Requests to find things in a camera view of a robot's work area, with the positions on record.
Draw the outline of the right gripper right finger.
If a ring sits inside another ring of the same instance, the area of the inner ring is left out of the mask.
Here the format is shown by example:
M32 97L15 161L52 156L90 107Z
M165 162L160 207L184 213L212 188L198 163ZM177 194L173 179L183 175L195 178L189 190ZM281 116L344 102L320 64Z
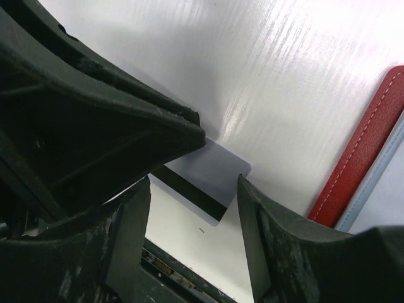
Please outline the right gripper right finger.
M403 301L403 227L340 232L273 201L243 176L237 204L255 302Z

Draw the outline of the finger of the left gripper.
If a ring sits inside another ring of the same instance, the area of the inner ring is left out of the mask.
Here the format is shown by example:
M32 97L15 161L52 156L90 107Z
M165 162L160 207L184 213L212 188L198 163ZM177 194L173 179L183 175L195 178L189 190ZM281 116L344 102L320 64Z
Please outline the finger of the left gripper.
M1 2L1 204L47 221L103 203L205 146L197 112L67 34L38 1Z

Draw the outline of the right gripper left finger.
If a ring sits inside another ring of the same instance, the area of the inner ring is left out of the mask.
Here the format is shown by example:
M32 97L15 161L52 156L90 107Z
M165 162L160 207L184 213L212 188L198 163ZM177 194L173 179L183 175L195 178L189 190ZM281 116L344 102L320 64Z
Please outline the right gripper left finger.
M43 231L1 241L2 302L133 302L150 180Z

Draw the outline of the white magnetic stripe card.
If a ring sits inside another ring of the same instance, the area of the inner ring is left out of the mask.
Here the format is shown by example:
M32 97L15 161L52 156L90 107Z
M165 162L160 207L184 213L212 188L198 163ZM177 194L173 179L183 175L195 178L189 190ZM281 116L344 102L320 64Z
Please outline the white magnetic stripe card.
M251 164L215 143L168 162L150 174L151 182L212 226L217 226L237 194L239 175Z

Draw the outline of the red card holder wallet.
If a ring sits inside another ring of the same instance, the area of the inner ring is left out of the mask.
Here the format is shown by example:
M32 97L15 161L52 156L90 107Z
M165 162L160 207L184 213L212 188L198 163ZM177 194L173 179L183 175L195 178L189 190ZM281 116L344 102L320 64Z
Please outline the red card holder wallet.
M390 69L308 214L335 227L403 112L403 66Z

